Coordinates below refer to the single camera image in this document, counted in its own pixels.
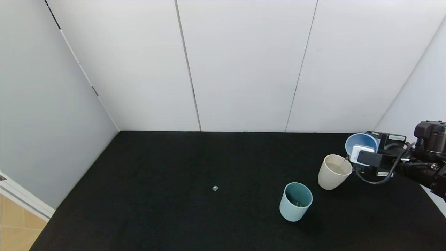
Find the cup rim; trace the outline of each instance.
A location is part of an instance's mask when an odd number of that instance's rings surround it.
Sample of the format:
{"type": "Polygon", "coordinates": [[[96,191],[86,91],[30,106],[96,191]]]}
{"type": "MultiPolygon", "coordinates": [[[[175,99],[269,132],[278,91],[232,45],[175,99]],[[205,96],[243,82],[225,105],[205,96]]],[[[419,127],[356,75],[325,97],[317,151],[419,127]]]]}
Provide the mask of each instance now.
{"type": "Polygon", "coordinates": [[[349,176],[349,175],[353,172],[353,167],[351,166],[351,164],[350,164],[350,167],[351,167],[351,168],[350,168],[350,172],[347,173],[347,174],[340,174],[340,173],[337,173],[337,172],[331,170],[331,169],[328,167],[327,162],[326,162],[326,159],[327,159],[328,157],[330,157],[330,156],[338,156],[338,157],[340,157],[340,158],[342,158],[342,159],[345,159],[344,157],[339,156],[339,155],[337,155],[337,154],[329,154],[329,155],[325,156],[325,158],[324,158],[324,162],[323,162],[323,163],[325,164],[325,166],[327,167],[327,169],[330,170],[330,172],[332,172],[332,173],[334,173],[334,174],[336,174],[336,175],[339,175],[339,176],[349,176]]]}
{"type": "Polygon", "coordinates": [[[355,136],[355,135],[366,135],[366,136],[370,137],[371,139],[373,139],[373,141],[375,142],[375,146],[376,146],[376,148],[373,148],[373,150],[374,150],[375,152],[378,151],[379,144],[378,144],[378,142],[376,141],[376,138],[375,138],[375,137],[373,137],[372,135],[367,134],[367,133],[355,133],[355,134],[350,135],[350,136],[347,138],[347,140],[345,141],[345,144],[344,144],[344,146],[345,146],[345,151],[347,152],[348,155],[351,154],[351,151],[350,151],[350,152],[347,151],[347,142],[348,142],[348,140],[349,140],[351,137],[353,137],[353,136],[355,136]]]}
{"type": "Polygon", "coordinates": [[[305,209],[305,208],[308,208],[309,206],[311,206],[311,204],[313,203],[313,194],[311,193],[311,190],[310,190],[307,186],[305,186],[304,184],[302,184],[302,183],[299,183],[299,182],[291,182],[291,183],[288,183],[288,184],[285,186],[285,189],[283,190],[283,193],[284,193],[284,194],[286,193],[286,188],[287,188],[289,185],[291,185],[291,184],[299,184],[299,185],[304,186],[304,187],[310,192],[310,195],[311,195],[311,201],[310,201],[310,203],[309,203],[307,206],[304,206],[304,207],[296,206],[296,205],[292,204],[292,203],[288,200],[288,198],[286,197],[286,195],[285,195],[286,202],[288,202],[288,203],[289,203],[290,205],[292,205],[293,207],[300,208],[300,209],[305,209]]]}

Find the label sticker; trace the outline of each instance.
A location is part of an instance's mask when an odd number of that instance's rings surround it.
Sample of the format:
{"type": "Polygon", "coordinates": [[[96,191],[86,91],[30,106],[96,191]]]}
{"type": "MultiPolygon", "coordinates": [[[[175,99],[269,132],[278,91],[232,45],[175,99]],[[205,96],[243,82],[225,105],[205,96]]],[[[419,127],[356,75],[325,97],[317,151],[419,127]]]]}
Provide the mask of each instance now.
{"type": "Polygon", "coordinates": [[[405,137],[404,136],[398,136],[398,135],[389,135],[389,139],[404,141],[405,137]]]}
{"type": "Polygon", "coordinates": [[[384,176],[384,177],[386,177],[387,176],[387,174],[388,174],[388,172],[378,172],[378,176],[384,176]]]}

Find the cup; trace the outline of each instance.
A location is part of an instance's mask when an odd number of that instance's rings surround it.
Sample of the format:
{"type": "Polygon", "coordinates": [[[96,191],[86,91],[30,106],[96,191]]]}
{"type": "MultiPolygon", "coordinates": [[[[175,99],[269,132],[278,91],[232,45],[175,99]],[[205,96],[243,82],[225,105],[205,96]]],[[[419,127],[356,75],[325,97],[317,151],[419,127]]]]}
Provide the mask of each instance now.
{"type": "Polygon", "coordinates": [[[327,155],[319,170],[318,183],[325,190],[339,186],[353,171],[348,160],[339,155],[327,155]]]}
{"type": "Polygon", "coordinates": [[[365,133],[350,135],[350,137],[348,137],[348,139],[345,141],[345,151],[349,156],[351,155],[351,151],[355,145],[371,147],[373,150],[375,150],[375,152],[377,152],[378,146],[380,145],[380,140],[376,139],[370,134],[365,133]]]}
{"type": "Polygon", "coordinates": [[[280,213],[285,220],[296,222],[302,218],[313,202],[311,191],[304,184],[292,182],[285,186],[280,201],[280,213]]]}

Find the black cable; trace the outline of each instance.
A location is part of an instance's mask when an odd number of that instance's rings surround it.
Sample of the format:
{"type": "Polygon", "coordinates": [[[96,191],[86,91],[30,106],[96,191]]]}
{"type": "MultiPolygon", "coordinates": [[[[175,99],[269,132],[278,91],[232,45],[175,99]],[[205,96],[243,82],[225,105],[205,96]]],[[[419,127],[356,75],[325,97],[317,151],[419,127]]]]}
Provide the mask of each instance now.
{"type": "Polygon", "coordinates": [[[380,181],[368,181],[368,180],[366,180],[365,178],[363,178],[363,177],[361,176],[361,173],[359,172],[359,169],[356,169],[356,175],[357,175],[360,179],[362,179],[362,181],[364,181],[364,182],[366,182],[366,183],[369,183],[369,184],[379,185],[379,184],[386,183],[386,182],[390,179],[390,177],[392,177],[393,171],[395,170],[396,166],[398,165],[398,162],[401,160],[401,158],[403,157],[403,155],[404,155],[407,151],[409,151],[414,145],[415,145],[415,143],[411,143],[410,145],[407,146],[406,149],[404,149],[404,151],[402,151],[402,152],[398,155],[398,157],[397,157],[396,160],[395,160],[395,163],[393,163],[392,168],[390,169],[390,171],[387,173],[387,176],[386,176],[383,180],[380,180],[380,181]]]}
{"type": "Polygon", "coordinates": [[[384,146],[384,151],[387,151],[390,147],[399,146],[399,145],[400,144],[398,144],[398,143],[388,144],[388,145],[384,146]]]}

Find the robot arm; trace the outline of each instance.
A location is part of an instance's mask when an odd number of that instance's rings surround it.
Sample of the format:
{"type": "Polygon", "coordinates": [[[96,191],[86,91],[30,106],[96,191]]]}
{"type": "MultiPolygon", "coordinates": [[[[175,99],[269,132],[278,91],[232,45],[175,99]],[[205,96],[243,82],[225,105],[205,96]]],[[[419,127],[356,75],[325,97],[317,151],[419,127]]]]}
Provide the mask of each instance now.
{"type": "Polygon", "coordinates": [[[446,201],[445,122],[420,122],[414,131],[417,142],[412,144],[405,142],[406,137],[403,135],[371,131],[366,133],[380,143],[376,153],[358,152],[358,163],[354,163],[354,169],[360,179],[371,184],[382,184],[396,172],[430,188],[432,193],[446,201]]]}

